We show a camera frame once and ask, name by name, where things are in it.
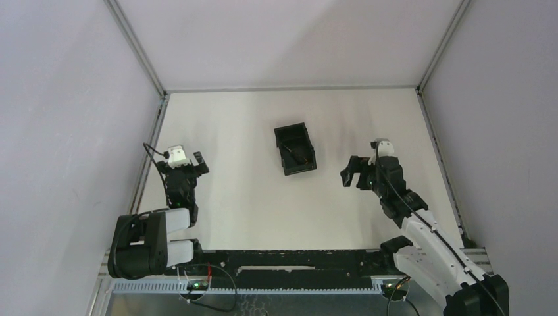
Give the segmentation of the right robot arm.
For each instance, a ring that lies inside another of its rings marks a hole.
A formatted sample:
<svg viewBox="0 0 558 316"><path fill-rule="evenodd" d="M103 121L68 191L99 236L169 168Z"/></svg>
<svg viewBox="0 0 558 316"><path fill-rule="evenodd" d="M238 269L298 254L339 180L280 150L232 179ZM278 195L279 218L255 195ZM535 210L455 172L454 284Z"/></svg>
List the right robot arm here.
<svg viewBox="0 0 558 316"><path fill-rule="evenodd" d="M426 202L407 187L397 157L353 155L340 176L345 187L358 174L357 188L374 192L401 236L380 246L381 268L413 279L443 315L509 315L509 287L489 275L449 240Z"/></svg>

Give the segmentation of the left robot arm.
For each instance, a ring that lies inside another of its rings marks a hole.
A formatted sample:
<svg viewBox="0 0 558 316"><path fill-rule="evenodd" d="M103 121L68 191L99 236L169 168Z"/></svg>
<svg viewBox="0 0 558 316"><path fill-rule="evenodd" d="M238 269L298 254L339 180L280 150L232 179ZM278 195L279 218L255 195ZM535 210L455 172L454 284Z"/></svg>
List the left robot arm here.
<svg viewBox="0 0 558 316"><path fill-rule="evenodd" d="M161 275L169 267L180 266L191 275L205 268L205 256L195 250L195 240L170 241L177 230L197 223L199 208L195 196L197 180L209 173L201 152L177 159L172 153L156 162L162 180L166 207L117 219L107 268L112 278L138 280Z"/></svg>

